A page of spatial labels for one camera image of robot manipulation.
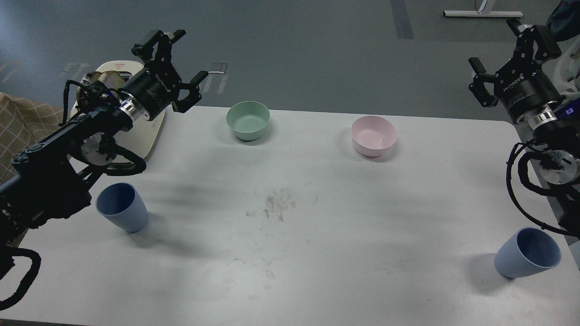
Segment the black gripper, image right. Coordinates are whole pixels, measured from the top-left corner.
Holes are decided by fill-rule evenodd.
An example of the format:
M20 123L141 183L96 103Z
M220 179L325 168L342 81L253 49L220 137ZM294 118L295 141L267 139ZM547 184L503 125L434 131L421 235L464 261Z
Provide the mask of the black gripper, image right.
M499 102L514 124L522 123L527 113L548 106L555 109L563 102L542 65L562 55L549 27L525 25L519 19L509 18L507 25L516 35L516 46L510 60L496 74L489 74L480 58L469 58L473 81L469 90L482 107L494 107ZM485 84L496 86L496 95Z

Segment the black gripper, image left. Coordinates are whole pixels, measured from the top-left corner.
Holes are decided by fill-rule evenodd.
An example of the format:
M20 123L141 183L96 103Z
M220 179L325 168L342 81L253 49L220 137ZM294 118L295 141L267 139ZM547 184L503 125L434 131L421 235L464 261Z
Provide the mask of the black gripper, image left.
M141 60L143 69L122 85L119 94L121 107L135 120L135 113L146 120L155 120L170 104L174 112L187 113L201 101L199 85L209 72L197 72L189 83L181 83L182 79L171 62L173 45L185 35L183 29L172 33L151 30L132 46L132 54ZM187 91L183 99L178 99L180 91Z

